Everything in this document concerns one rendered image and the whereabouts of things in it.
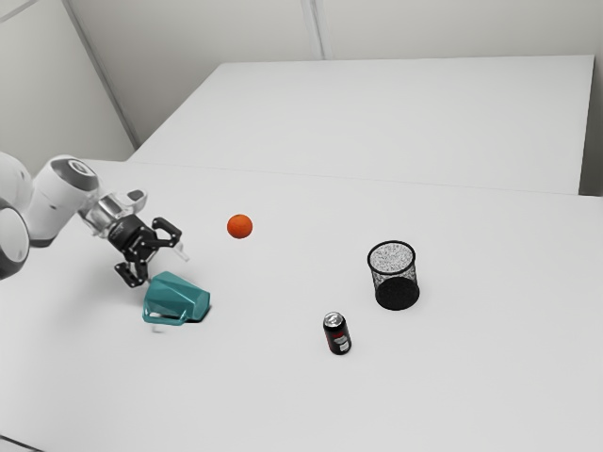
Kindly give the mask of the teal faceted mug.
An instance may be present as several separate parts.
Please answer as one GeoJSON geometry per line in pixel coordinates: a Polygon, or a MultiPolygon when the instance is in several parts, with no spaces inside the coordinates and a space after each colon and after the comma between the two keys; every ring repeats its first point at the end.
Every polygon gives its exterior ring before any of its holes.
{"type": "Polygon", "coordinates": [[[143,300],[142,319],[150,324],[168,326],[201,322],[211,309],[210,300],[209,292],[164,271],[149,283],[143,300]]]}

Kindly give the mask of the black soda can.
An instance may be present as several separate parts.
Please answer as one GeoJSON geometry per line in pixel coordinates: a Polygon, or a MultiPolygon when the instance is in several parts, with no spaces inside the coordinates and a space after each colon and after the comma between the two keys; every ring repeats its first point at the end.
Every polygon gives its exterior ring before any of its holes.
{"type": "Polygon", "coordinates": [[[335,355],[347,354],[351,339],[345,317],[339,312],[329,312],[324,316],[322,326],[329,350],[335,355]]]}

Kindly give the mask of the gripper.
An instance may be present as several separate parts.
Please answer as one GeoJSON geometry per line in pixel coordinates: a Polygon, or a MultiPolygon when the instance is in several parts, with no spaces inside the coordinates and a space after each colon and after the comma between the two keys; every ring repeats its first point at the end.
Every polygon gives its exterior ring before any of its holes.
{"type": "Polygon", "coordinates": [[[138,217],[120,218],[107,240],[123,255],[125,261],[116,264],[114,269],[131,288],[151,280],[149,258],[154,250],[170,248],[184,262],[189,261],[182,242],[182,231],[163,217],[153,219],[152,229],[138,217]]]}

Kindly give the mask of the orange fruit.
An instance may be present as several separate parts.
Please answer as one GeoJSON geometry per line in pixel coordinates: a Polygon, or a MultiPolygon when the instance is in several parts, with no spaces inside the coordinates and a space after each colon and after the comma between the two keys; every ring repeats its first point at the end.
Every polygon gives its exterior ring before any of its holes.
{"type": "Polygon", "coordinates": [[[243,239],[252,233],[253,222],[244,214],[236,214],[228,219],[226,229],[231,237],[243,239]]]}

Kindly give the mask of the black mesh pen holder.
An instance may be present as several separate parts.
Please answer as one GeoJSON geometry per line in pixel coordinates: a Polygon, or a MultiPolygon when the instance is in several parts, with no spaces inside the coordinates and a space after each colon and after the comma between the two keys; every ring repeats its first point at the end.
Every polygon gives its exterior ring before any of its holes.
{"type": "Polygon", "coordinates": [[[367,255],[377,303],[386,310],[402,311],[420,296],[416,276],[416,252],[400,240],[375,245],[367,255]]]}

